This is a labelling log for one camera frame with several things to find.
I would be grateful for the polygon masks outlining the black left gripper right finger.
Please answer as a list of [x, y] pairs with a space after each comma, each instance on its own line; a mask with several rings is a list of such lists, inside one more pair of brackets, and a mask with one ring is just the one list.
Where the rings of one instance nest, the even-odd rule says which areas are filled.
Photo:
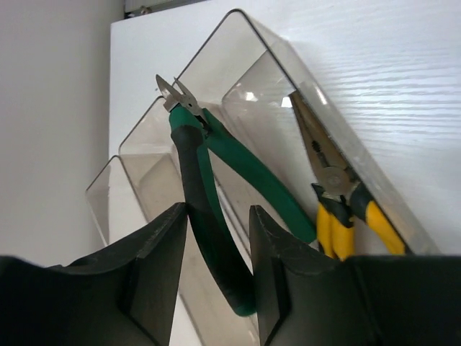
[[261, 206], [249, 212], [262, 345], [359, 345], [351, 270], [285, 231]]

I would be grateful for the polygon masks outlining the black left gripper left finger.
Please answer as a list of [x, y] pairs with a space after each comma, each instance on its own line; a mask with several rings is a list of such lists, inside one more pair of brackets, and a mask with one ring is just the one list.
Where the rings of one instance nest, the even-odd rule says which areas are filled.
[[70, 265], [57, 288], [47, 345], [167, 345], [186, 236], [184, 203]]

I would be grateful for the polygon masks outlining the yellow long-nose pliers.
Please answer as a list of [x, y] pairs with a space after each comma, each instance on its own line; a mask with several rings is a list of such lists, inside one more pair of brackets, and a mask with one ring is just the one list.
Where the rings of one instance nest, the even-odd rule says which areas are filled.
[[289, 94], [317, 182], [311, 186], [318, 198], [316, 234], [325, 255], [345, 260], [355, 253], [354, 220], [372, 229], [391, 254], [410, 254], [409, 246], [395, 230], [365, 184], [319, 121], [299, 91]]

